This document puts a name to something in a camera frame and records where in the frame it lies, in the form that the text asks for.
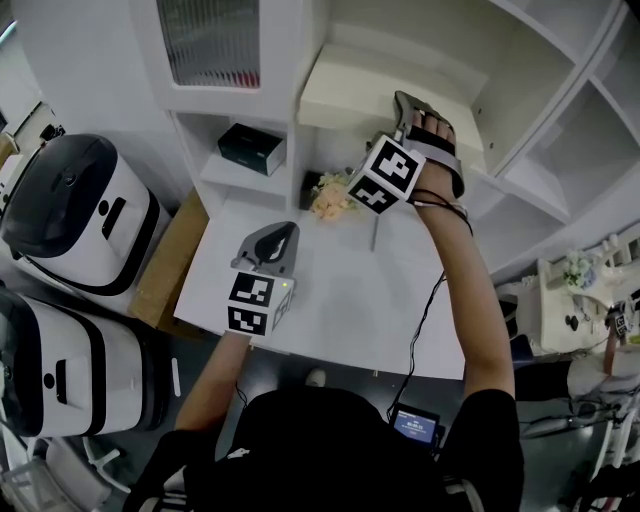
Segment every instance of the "hand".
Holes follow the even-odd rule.
[[[423,125],[422,114],[420,113],[420,111],[416,110],[413,113],[413,125],[424,128],[428,132],[435,133],[443,139],[448,140],[452,144],[456,143],[455,135],[453,134],[449,126],[447,126],[447,124],[443,123],[442,121],[438,121],[433,116],[426,115],[424,117]],[[432,192],[435,192],[436,194],[442,196],[449,202],[454,202],[456,200],[455,196],[453,195],[453,181],[451,177],[451,171],[435,162],[427,161],[427,163],[422,168],[422,172],[420,173],[420,177],[416,182],[415,188],[431,190]],[[428,199],[429,201],[438,201],[436,197],[428,197],[428,194],[425,193],[421,193],[419,195],[419,198]]]

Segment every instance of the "frosted glass panel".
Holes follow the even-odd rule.
[[[178,85],[260,87],[259,0],[157,0]]]

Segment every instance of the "cable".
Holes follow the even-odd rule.
[[[449,210],[453,213],[455,213],[458,217],[460,217],[464,223],[467,225],[467,227],[469,228],[469,231],[471,231],[471,234],[473,235],[473,229],[471,228],[471,224],[469,224],[469,220],[467,219],[467,213],[465,208],[459,204],[456,203],[451,204],[449,201],[447,201],[444,197],[442,197],[440,194],[436,194],[435,192],[431,192],[431,190],[427,190],[426,188],[415,188],[413,189],[413,192],[411,193],[412,195],[415,193],[423,193],[423,194],[430,194],[432,196],[435,196],[437,199],[439,199],[440,203],[435,202],[435,201],[416,201],[412,198],[407,199],[407,203],[412,204],[414,206],[417,207],[423,207],[423,206],[438,206],[440,208],[444,208],[445,210]]]
[[[615,413],[616,410],[612,407],[602,407],[601,409],[596,409],[595,411],[592,412],[592,414],[599,414],[599,413]],[[541,418],[537,418],[535,420],[531,420],[531,421],[518,421],[518,423],[520,425],[534,425],[536,423],[541,423],[543,421],[548,421],[548,420],[572,420],[574,418],[587,418],[588,415],[583,414],[565,414],[565,415],[559,415],[559,416],[543,416]],[[598,423],[603,423],[605,421],[609,421],[611,419],[614,418],[607,418],[604,420],[598,420],[598,421],[594,421],[593,423],[586,423],[584,425],[580,425],[578,427],[574,427],[574,428],[583,428],[583,427],[590,427],[591,425],[597,425]]]
[[[436,282],[435,286],[431,290],[431,295],[429,296],[429,300],[427,301],[427,305],[424,308],[424,313],[422,313],[422,319],[420,320],[420,323],[418,324],[418,328],[416,329],[416,332],[413,335],[413,338],[411,339],[411,343],[409,345],[409,373],[404,378],[404,381],[402,382],[402,385],[400,386],[400,389],[398,390],[398,394],[396,395],[396,397],[394,398],[393,402],[391,403],[391,405],[387,409],[387,421],[391,421],[391,414],[393,413],[393,408],[400,401],[400,397],[402,396],[402,392],[407,387],[407,384],[409,383],[409,379],[413,376],[413,372],[416,369],[416,362],[415,362],[415,357],[414,357],[416,342],[418,341],[418,338],[420,337],[420,331],[422,330],[422,324],[424,324],[424,321],[427,319],[427,315],[429,314],[429,307],[431,306],[431,303],[433,302],[433,299],[436,296],[436,292],[438,291],[438,289],[440,288],[440,285],[444,282],[444,280],[445,280],[445,276],[444,276],[444,272],[442,272],[442,274],[440,274],[440,278],[438,279],[438,281]]]
[[[242,400],[242,403],[244,404],[242,406],[242,410],[244,411],[247,408],[247,405],[248,405],[247,395],[245,395],[244,391],[242,391],[238,387],[238,382],[236,382],[236,393],[238,394],[238,396],[240,397],[240,400]]]

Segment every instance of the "black and white marker cube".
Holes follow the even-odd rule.
[[[383,135],[351,178],[347,192],[351,198],[380,214],[398,199],[409,199],[425,163],[426,158],[420,153],[407,151]]]
[[[227,329],[250,336],[270,336],[289,311],[295,281],[257,272],[237,271],[227,304]]]

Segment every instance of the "black box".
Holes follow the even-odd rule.
[[[227,160],[266,176],[273,174],[287,154],[282,138],[237,123],[220,137],[218,147]]]

